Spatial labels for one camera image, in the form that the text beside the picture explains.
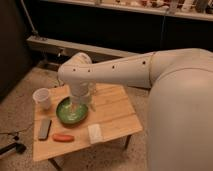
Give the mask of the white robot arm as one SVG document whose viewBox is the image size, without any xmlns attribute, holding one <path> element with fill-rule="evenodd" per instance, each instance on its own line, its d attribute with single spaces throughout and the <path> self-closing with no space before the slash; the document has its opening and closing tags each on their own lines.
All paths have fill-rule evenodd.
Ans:
<svg viewBox="0 0 213 171">
<path fill-rule="evenodd" d="M 213 52 L 164 50 L 99 63 L 77 53 L 58 75 L 77 103 L 90 83 L 148 89 L 149 171 L 213 171 Z"/>
</svg>

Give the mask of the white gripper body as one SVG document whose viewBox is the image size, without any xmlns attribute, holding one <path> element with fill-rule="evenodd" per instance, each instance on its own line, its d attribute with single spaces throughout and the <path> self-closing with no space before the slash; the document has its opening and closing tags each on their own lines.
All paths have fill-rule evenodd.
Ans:
<svg viewBox="0 0 213 171">
<path fill-rule="evenodd" d="M 88 83 L 71 84 L 69 89 L 72 113 L 74 113 L 80 105 L 88 105 L 91 102 Z"/>
</svg>

